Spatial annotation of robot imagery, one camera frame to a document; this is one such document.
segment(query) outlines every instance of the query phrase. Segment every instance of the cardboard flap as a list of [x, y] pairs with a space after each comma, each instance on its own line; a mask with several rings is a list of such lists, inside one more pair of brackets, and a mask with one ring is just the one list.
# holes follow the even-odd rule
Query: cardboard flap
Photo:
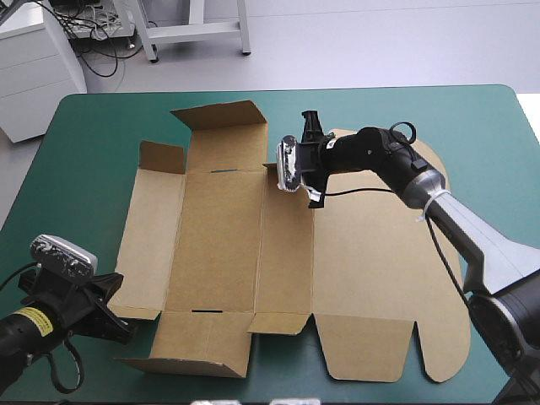
[[278, 335], [298, 335], [311, 314], [264, 313], [255, 314], [248, 332]]
[[184, 148], [150, 141], [142, 141], [139, 147], [138, 167], [164, 173], [184, 173]]
[[277, 184], [275, 167], [268, 168], [256, 312], [310, 314], [313, 210], [304, 192], [282, 192]]
[[171, 113], [190, 127], [192, 131], [267, 122], [253, 101], [250, 100], [203, 105], [184, 110], [173, 110]]
[[161, 313], [161, 310], [150, 310], [148, 308], [132, 308], [123, 305], [108, 305], [109, 309], [120, 318], [144, 319], [153, 321]]
[[124, 281], [110, 308], [118, 316], [155, 319], [165, 306], [169, 285], [184, 192], [184, 175], [177, 174], [181, 167], [174, 159], [182, 159], [183, 152], [150, 142], [143, 142], [140, 151], [141, 167], [116, 262]]
[[145, 373], [211, 375], [215, 377], [241, 378], [224, 364], [208, 361], [181, 359], [116, 359]]
[[468, 322], [456, 316], [433, 323], [419, 321], [418, 336], [425, 372], [433, 381], [443, 382], [461, 369], [467, 361], [471, 340]]
[[[414, 147], [444, 174], [433, 150], [420, 141]], [[370, 172], [332, 175], [328, 182], [329, 192], [359, 187], [386, 185]], [[416, 321], [426, 373], [443, 381], [467, 357], [470, 321], [418, 215], [387, 193], [328, 198], [315, 213], [313, 312]], [[435, 231], [461, 281], [456, 250]]]
[[268, 125], [251, 101], [206, 105], [172, 113], [192, 130], [187, 171], [260, 170]]
[[247, 330], [252, 319], [250, 312], [165, 311], [150, 358], [225, 365], [245, 377], [251, 348]]
[[337, 380], [395, 382], [413, 321], [315, 314], [328, 373]]

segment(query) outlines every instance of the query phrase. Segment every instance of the yellow label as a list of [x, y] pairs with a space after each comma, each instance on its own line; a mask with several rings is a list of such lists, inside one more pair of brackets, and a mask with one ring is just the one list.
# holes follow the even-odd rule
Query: yellow label
[[47, 315], [37, 308], [27, 306], [15, 311], [14, 314], [22, 315], [30, 319], [32, 323], [34, 323], [34, 325], [39, 329], [43, 338], [53, 331], [51, 320], [47, 318]]

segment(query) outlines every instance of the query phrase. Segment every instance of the drawer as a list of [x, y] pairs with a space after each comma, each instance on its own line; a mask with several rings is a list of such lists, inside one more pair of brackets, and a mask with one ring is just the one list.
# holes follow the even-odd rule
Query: drawer
[[0, 40], [0, 69], [57, 55], [58, 49], [46, 30], [31, 31]]
[[60, 55], [0, 69], [0, 97], [46, 86], [70, 78]]
[[72, 80], [0, 98], [0, 127], [12, 142], [46, 132], [60, 100], [78, 93]]

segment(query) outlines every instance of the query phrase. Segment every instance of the white object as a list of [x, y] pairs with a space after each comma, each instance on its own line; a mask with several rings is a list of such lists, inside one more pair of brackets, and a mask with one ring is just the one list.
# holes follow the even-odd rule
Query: white object
[[189, 24], [169, 27], [150, 27], [141, 0], [126, 0], [124, 4], [132, 13], [146, 56], [152, 62], [158, 60], [158, 44], [205, 41], [213, 38], [239, 36], [242, 40], [242, 52], [245, 55], [251, 53], [245, 0], [237, 0], [238, 20], [206, 24], [203, 22], [204, 0], [190, 0]]
[[540, 94], [518, 94], [517, 99], [540, 142]]
[[12, 142], [43, 135], [63, 97], [86, 93], [62, 27], [35, 3], [0, 26], [0, 55], [0, 130]]

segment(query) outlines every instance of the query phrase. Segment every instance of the robotic arm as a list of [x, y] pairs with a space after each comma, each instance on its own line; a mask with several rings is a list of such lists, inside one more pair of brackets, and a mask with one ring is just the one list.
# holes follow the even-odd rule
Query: robotic arm
[[[0, 395], [41, 358], [51, 366], [54, 387], [68, 394], [84, 381], [82, 359], [69, 341], [73, 334], [119, 343], [127, 343], [134, 334], [134, 325], [107, 308], [123, 276], [95, 275], [97, 258], [57, 236], [38, 236], [30, 253], [35, 262], [20, 268], [2, 285], [26, 270], [19, 279], [19, 288], [28, 294], [22, 301], [24, 307], [0, 319]], [[77, 366], [74, 388], [66, 388], [58, 379], [51, 351], [61, 344]]]
[[[462, 297], [489, 349], [510, 376], [494, 403], [540, 403], [540, 250], [506, 239], [457, 201], [444, 176], [411, 146], [414, 126], [365, 127], [326, 136], [316, 111], [305, 111], [301, 142], [278, 145], [278, 187], [307, 190], [310, 208], [323, 208], [328, 176], [374, 171], [405, 205], [423, 209], [467, 262]], [[407, 139], [396, 126], [411, 128]]]

